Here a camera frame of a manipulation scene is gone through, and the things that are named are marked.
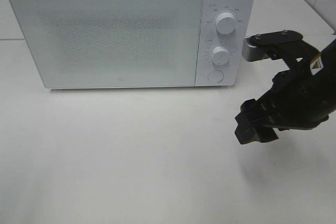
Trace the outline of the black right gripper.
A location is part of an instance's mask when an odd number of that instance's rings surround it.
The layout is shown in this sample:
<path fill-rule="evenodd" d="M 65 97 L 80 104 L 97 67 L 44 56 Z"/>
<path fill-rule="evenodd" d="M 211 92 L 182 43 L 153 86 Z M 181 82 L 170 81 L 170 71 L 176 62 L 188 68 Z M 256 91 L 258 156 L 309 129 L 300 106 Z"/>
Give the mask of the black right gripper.
<path fill-rule="evenodd" d="M 326 69 L 312 74 L 309 61 L 283 71 L 260 99 L 245 101 L 235 117 L 235 135 L 241 145 L 278 139 L 273 128 L 310 130 L 328 120 Z"/>

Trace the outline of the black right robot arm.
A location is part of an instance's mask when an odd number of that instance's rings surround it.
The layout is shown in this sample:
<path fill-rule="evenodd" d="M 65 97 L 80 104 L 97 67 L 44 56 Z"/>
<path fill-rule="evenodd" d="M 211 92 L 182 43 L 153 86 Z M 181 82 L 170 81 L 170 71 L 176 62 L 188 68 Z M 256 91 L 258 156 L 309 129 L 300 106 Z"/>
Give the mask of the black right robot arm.
<path fill-rule="evenodd" d="M 335 41 L 322 51 L 305 41 L 268 48 L 288 70 L 277 73 L 259 99 L 245 101 L 235 117 L 240 144 L 278 139 L 275 129 L 311 130 L 335 111 Z"/>

